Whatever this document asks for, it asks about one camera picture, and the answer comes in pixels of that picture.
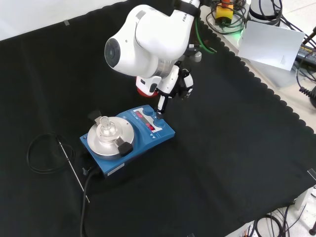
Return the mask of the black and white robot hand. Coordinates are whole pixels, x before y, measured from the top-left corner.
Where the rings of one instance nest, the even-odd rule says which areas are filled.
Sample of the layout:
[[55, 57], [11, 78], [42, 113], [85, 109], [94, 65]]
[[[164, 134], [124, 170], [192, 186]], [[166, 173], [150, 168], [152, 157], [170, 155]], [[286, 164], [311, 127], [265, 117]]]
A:
[[175, 96], [182, 99], [188, 98], [193, 90], [193, 85], [194, 82], [190, 72], [185, 68], [174, 65], [171, 73], [162, 79], [157, 87], [160, 98], [156, 108], [156, 117], [158, 119], [163, 118], [169, 99]]

